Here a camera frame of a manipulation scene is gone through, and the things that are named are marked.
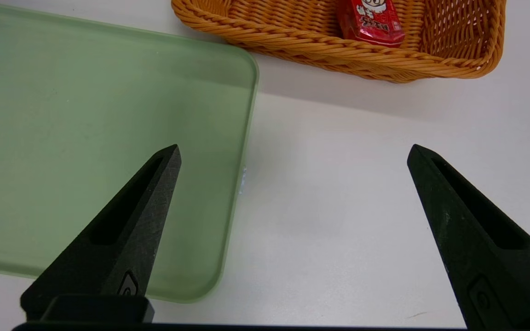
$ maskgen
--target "plastic tray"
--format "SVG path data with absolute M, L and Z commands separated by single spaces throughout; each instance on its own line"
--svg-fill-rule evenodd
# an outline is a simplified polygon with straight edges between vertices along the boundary
M 200 299 L 225 261 L 257 80 L 233 46 L 0 6 L 0 272 L 38 276 L 178 144 L 147 294 Z

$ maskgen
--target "red package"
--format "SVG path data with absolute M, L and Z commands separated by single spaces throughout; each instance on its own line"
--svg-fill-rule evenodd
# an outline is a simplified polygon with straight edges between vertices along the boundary
M 337 18 L 345 39 L 387 47 L 404 41 L 392 0 L 337 0 Z

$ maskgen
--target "tabletop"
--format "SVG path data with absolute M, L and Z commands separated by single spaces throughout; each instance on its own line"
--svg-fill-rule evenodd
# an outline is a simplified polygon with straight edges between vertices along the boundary
M 2 4 L 222 42 L 168 0 Z M 509 0 L 504 54 L 477 80 L 369 81 L 254 55 L 259 64 L 227 261 L 193 304 L 155 322 L 464 327 L 406 167 L 440 153 L 530 234 L 530 3 Z M 0 275 L 0 330 L 31 280 Z

